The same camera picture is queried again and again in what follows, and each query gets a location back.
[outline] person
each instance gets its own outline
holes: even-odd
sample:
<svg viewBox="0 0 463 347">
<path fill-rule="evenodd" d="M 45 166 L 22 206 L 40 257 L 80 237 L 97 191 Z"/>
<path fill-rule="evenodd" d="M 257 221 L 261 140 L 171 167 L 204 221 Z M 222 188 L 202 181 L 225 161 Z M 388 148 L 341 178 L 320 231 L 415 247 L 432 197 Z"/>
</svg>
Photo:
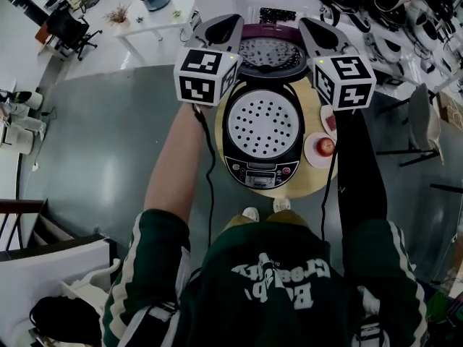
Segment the person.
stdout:
<svg viewBox="0 0 463 347">
<path fill-rule="evenodd" d="M 153 170 L 106 303 L 116 346 L 418 346 L 423 290 L 387 200 L 362 113 L 336 114 L 344 277 L 289 201 L 261 221 L 246 209 L 191 278 L 188 220 L 203 128 L 184 103 Z"/>
</svg>

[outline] office chair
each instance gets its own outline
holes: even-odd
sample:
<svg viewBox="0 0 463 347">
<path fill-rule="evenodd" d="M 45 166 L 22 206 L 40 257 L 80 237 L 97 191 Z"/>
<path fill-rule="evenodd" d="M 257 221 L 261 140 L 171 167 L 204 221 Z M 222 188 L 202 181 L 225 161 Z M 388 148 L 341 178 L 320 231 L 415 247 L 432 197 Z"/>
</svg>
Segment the office chair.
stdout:
<svg viewBox="0 0 463 347">
<path fill-rule="evenodd" d="M 92 44 L 90 40 L 97 33 L 102 33 L 98 30 L 95 33 L 87 33 L 90 27 L 84 16 L 79 17 L 83 23 L 75 20 L 67 9 L 57 9 L 48 17 L 47 31 L 53 36 L 59 38 L 65 48 L 71 49 L 77 53 L 77 59 L 82 61 L 82 51 L 87 45 L 97 48 L 98 45 Z"/>
</svg>

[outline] black cable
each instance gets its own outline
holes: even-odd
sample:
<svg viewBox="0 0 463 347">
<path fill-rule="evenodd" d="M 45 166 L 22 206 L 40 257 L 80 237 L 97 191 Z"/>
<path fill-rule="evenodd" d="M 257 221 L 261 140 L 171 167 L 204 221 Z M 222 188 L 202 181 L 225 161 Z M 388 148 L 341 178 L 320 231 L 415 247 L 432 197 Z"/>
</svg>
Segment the black cable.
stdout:
<svg viewBox="0 0 463 347">
<path fill-rule="evenodd" d="M 338 135 L 340 135 L 342 133 L 341 131 L 345 130 L 350 125 L 350 123 L 355 117 L 355 111 L 356 110 L 354 109 L 349 121 L 344 125 L 344 127 L 342 129 L 338 128 Z M 323 241 L 325 241 L 325 215 L 326 215 L 325 204 L 326 204 L 326 201 L 328 200 L 328 194 L 330 192 L 331 177 L 333 176 L 334 163 L 336 162 L 336 156 L 338 154 L 339 139 L 340 138 L 338 137 L 338 140 L 336 144 L 334 145 L 333 155 L 331 156 L 330 171 L 328 172 L 328 180 L 326 181 L 325 196 L 323 197 L 323 202 L 321 204 L 321 238 Z"/>
<path fill-rule="evenodd" d="M 201 123 L 205 132 L 205 140 L 208 143 L 209 151 L 211 152 L 212 164 L 208 172 L 205 175 L 206 180 L 209 183 L 211 188 L 211 211 L 209 212 L 209 234 L 208 234 L 208 248 L 211 246 L 211 231 L 212 231 L 212 214 L 214 211 L 214 187 L 211 181 L 211 173 L 214 167 L 216 166 L 216 151 L 214 150 L 211 142 L 211 134 L 209 133 L 208 124 L 205 121 L 203 112 L 200 111 L 199 107 L 196 104 L 192 104 L 193 112 L 195 113 L 196 119 Z"/>
<path fill-rule="evenodd" d="M 182 40 L 182 33 L 183 33 L 183 32 L 184 32 L 184 28 L 182 28 L 182 29 L 180 30 L 179 39 L 180 39 L 181 42 L 187 43 L 187 42 L 190 41 L 190 40 Z"/>
<path fill-rule="evenodd" d="M 331 177 L 333 176 L 334 163 L 336 162 L 336 155 L 338 154 L 337 143 L 334 145 L 333 155 L 331 156 L 330 171 L 328 172 L 328 181 L 326 182 L 325 197 L 321 204 L 321 240 L 325 241 L 325 204 L 328 200 L 328 194 L 330 192 Z"/>
<path fill-rule="evenodd" d="M 58 118 L 58 114 L 56 113 L 55 107 L 53 107 L 49 112 L 41 112 L 41 116 L 42 117 L 51 116 L 53 112 L 54 112 L 54 117 L 49 119 L 49 121 L 53 121 L 54 119 Z"/>
</svg>

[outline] sleeve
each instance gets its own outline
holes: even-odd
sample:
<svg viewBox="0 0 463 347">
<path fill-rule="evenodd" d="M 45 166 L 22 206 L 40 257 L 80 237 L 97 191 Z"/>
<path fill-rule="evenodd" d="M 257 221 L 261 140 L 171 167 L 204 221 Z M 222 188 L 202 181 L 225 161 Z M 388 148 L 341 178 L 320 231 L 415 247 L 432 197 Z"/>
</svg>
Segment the sleeve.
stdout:
<svg viewBox="0 0 463 347">
<path fill-rule="evenodd" d="M 148 210 L 137 216 L 129 253 L 104 308 L 105 347 L 133 345 L 143 339 L 142 329 L 150 331 L 151 346 L 161 345 L 175 329 L 178 299 L 191 274 L 188 236 L 187 224 L 171 213 Z"/>
<path fill-rule="evenodd" d="M 413 275 L 402 230 L 386 220 L 368 220 L 349 231 L 343 247 L 345 277 L 379 300 L 390 346 L 420 346 L 427 329 L 425 294 Z"/>
</svg>

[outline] white shoe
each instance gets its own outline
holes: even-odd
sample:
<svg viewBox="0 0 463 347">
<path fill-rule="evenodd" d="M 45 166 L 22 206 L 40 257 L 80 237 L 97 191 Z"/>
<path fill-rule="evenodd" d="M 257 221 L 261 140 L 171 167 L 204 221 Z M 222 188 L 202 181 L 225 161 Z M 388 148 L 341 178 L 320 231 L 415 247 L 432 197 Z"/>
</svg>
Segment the white shoe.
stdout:
<svg viewBox="0 0 463 347">
<path fill-rule="evenodd" d="M 255 222 L 259 222 L 259 220 L 260 220 L 259 211 L 258 211 L 257 208 L 254 208 L 254 207 L 246 208 L 243 211 L 242 215 L 247 217 L 247 218 L 250 218 L 251 220 L 253 220 Z"/>
<path fill-rule="evenodd" d="M 45 134 L 46 134 L 46 123 L 45 122 L 42 123 L 42 126 L 38 130 L 38 133 L 41 136 L 41 142 L 42 142 L 43 139 L 45 139 Z"/>
<path fill-rule="evenodd" d="M 284 210 L 291 210 L 291 202 L 289 201 L 289 199 L 275 198 L 273 200 L 273 211 L 277 213 Z"/>
</svg>

